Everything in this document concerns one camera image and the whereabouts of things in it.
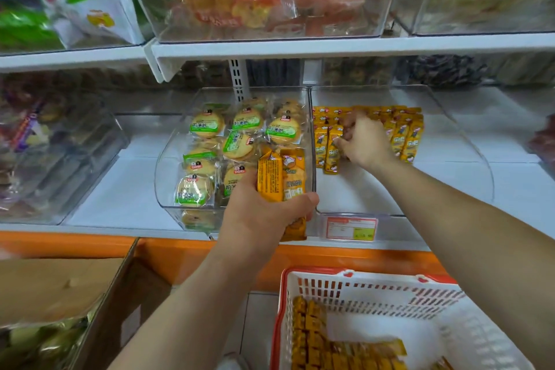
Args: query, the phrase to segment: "forearm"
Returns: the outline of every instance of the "forearm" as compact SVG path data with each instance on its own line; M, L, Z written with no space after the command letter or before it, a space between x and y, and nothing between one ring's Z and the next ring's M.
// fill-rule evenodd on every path
M212 370L256 272L215 246L146 321L110 370Z
M409 164L375 175L468 296L538 370L552 366L555 240Z

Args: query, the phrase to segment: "shopping basket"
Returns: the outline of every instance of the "shopping basket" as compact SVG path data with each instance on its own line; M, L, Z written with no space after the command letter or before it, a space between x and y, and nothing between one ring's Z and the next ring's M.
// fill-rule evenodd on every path
M327 307L332 341L402 339L409 370L428 369L442 356L454 370L533 369L450 278L310 267L281 275L270 370L291 369L296 296Z

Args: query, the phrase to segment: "yellow price label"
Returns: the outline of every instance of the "yellow price label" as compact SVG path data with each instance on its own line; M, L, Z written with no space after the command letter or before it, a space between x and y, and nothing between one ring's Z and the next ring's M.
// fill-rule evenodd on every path
M375 228L353 228L352 238L354 240L372 241L374 240Z

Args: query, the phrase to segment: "price tag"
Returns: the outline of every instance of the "price tag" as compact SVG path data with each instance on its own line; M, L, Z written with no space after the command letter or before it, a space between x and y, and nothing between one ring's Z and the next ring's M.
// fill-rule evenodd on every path
M335 240L373 241L377 227L376 218L329 217L326 237Z

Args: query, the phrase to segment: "floor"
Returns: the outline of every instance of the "floor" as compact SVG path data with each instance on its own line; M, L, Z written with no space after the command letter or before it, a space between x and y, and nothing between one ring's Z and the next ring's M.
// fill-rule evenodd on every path
M238 352L247 360L251 370L267 370L277 313L277 294L250 293L235 318L224 354Z

